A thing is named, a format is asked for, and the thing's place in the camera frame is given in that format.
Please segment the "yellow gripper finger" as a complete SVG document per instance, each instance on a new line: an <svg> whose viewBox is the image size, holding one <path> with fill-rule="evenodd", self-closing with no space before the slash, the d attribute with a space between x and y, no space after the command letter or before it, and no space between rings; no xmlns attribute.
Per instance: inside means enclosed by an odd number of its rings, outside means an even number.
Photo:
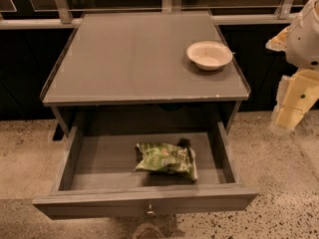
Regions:
<svg viewBox="0 0 319 239"><path fill-rule="evenodd" d="M276 52L286 51L286 40L287 40L288 27L280 31L276 36L271 38L265 45L265 48Z"/></svg>
<svg viewBox="0 0 319 239"><path fill-rule="evenodd" d="M319 71L298 69L291 77L279 82L270 129L274 133L288 133L297 127L319 100Z"/></svg>

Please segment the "round robot base foot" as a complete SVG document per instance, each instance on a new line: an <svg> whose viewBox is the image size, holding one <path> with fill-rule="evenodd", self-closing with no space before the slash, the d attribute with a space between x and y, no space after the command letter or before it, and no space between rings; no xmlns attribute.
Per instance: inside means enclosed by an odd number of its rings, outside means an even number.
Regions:
<svg viewBox="0 0 319 239"><path fill-rule="evenodd" d="M133 239L162 239L160 231L151 224L142 224L133 233Z"/></svg>

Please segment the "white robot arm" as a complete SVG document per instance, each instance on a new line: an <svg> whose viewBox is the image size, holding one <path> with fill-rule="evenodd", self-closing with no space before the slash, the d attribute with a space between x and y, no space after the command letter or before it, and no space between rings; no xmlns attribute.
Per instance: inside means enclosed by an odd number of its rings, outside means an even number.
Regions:
<svg viewBox="0 0 319 239"><path fill-rule="evenodd" d="M291 24L266 43L285 53L297 71L279 82L270 128L286 134L295 130L319 100L319 0L309 0Z"/></svg>

